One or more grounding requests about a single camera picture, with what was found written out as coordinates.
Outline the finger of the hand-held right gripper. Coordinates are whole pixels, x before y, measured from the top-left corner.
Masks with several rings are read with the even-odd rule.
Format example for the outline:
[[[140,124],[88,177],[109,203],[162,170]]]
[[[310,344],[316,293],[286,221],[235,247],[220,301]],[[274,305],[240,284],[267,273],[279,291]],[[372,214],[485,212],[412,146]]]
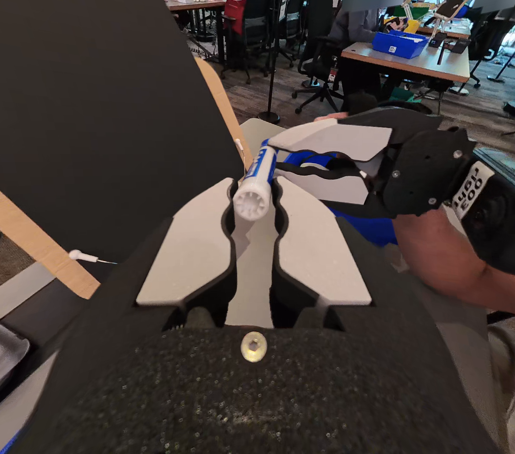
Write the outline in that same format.
[[[270,138],[268,145],[290,153],[340,153],[367,162],[388,146],[391,135],[391,128],[340,124],[331,118],[288,128]]]
[[[357,174],[343,174],[319,164],[278,164],[275,176],[282,176],[321,201],[364,205],[369,190]]]

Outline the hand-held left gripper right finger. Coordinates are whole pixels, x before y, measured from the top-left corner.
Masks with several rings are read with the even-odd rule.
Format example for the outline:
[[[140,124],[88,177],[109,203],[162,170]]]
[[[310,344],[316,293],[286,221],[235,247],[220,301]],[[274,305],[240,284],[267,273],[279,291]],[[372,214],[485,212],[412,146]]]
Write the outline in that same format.
[[[275,180],[276,217],[285,230],[276,242],[278,273],[300,289],[277,289],[288,306],[369,306],[372,298],[334,214],[283,176]]]

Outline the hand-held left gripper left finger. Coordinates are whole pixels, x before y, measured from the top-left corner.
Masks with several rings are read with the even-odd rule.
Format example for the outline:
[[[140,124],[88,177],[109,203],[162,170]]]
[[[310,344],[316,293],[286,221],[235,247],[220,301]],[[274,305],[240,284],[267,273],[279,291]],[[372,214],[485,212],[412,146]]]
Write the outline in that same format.
[[[236,188],[236,180],[225,178],[177,211],[136,298],[139,306],[223,307],[232,300]]]

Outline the blue whiteboard marker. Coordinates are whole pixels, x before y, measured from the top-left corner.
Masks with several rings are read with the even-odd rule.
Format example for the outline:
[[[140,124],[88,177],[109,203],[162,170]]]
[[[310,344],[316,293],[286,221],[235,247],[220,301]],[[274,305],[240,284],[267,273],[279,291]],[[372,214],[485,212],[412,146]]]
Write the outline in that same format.
[[[269,145],[269,139],[261,143],[258,154],[233,197],[234,211],[238,217],[257,221],[267,214],[277,155],[277,150]]]

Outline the person's right forearm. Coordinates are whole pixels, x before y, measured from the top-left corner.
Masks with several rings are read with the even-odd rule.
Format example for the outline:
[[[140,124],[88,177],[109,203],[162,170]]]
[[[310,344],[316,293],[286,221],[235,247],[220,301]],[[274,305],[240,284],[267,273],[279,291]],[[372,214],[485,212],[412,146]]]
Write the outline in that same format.
[[[392,224],[404,260],[423,283],[462,302],[514,314],[514,275],[481,260],[443,208],[399,215]]]

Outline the black pole stand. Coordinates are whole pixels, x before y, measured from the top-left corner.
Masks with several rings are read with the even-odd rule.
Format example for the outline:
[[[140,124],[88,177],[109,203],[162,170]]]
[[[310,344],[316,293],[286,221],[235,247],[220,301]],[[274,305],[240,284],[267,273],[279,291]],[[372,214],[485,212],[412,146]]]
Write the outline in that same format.
[[[274,91],[274,77],[275,77],[275,65],[277,61],[278,48],[279,48],[279,21],[280,21],[280,10],[282,0],[273,0],[273,26],[272,26],[272,47],[270,55],[269,65],[269,92],[268,92],[268,103],[267,110],[258,114],[258,119],[267,122],[269,124],[278,124],[280,122],[280,116],[272,111],[273,102],[273,91]]]

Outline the green bin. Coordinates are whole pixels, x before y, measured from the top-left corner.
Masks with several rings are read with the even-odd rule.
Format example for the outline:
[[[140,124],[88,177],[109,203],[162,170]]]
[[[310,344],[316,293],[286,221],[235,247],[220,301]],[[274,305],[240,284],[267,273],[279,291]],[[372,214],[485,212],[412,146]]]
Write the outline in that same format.
[[[403,101],[407,103],[421,103],[422,99],[417,97],[412,91],[405,88],[396,87],[392,90],[390,101]]]

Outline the black office chair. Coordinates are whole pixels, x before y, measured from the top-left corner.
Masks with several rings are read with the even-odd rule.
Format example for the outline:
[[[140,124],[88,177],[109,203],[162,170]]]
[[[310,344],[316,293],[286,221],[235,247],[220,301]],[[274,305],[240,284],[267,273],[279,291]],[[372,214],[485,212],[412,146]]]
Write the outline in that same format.
[[[337,112],[334,99],[344,99],[344,95],[338,92],[338,58],[341,48],[338,48],[338,41],[329,37],[333,19],[333,0],[307,0],[307,40],[300,56],[298,71],[309,79],[317,79],[321,85],[292,92],[293,99],[299,94],[312,95],[299,104],[295,114],[300,114],[305,106],[317,99],[326,100]]]
[[[226,61],[220,73],[225,79],[228,70],[243,70],[246,83],[250,84],[249,67],[257,67],[257,60],[269,46],[273,0],[247,0],[244,12],[243,35],[223,29],[226,46]]]

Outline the wooden far table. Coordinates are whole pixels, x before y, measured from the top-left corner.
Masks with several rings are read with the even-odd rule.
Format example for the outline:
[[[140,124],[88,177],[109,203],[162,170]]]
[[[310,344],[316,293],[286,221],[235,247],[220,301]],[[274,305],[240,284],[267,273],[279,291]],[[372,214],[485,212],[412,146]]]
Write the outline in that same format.
[[[356,60],[377,67],[382,74],[391,71],[413,73],[426,78],[436,78],[452,82],[467,82],[470,78],[470,65],[468,50],[461,54],[445,49],[441,63],[440,50],[425,47],[421,54],[412,59],[396,57],[389,53],[383,53],[372,49],[371,44],[355,43],[341,52],[341,57]]]
[[[177,2],[174,0],[164,0],[166,6],[171,12],[178,11],[200,11],[200,10],[214,10],[216,19],[216,41],[218,48],[218,55],[214,57],[210,55],[209,58],[216,58],[213,62],[225,65],[226,55],[224,47],[224,36],[223,36],[223,11],[227,0],[208,0],[208,1],[194,1],[190,3]]]

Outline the small blue bin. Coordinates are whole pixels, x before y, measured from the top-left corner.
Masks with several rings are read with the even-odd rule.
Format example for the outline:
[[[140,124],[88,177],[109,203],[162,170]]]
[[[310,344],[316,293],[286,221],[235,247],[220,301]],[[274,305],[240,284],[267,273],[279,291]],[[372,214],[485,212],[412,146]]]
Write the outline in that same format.
[[[388,33],[377,32],[372,41],[372,49],[404,59],[413,59],[422,53],[428,42],[429,37],[425,35],[391,30]]]

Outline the red bin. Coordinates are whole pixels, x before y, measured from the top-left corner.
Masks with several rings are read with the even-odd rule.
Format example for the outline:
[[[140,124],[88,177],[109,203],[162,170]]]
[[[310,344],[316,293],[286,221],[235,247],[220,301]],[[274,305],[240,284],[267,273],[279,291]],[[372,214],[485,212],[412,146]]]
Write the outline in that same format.
[[[247,0],[227,0],[223,12],[223,28],[243,35],[244,12]]]

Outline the wood-framed black board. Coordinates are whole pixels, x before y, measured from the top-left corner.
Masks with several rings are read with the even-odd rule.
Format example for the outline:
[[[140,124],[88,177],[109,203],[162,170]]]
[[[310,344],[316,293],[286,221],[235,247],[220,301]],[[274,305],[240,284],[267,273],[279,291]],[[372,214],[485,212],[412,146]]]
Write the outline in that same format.
[[[241,155],[163,0],[1,0],[1,231],[82,298]]]

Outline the dark grey flat case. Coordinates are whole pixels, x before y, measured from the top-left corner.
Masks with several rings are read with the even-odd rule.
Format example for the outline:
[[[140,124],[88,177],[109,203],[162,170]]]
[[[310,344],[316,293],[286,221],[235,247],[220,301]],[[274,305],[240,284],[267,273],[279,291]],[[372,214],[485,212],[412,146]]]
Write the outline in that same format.
[[[1,387],[29,352],[30,341],[1,324]]]

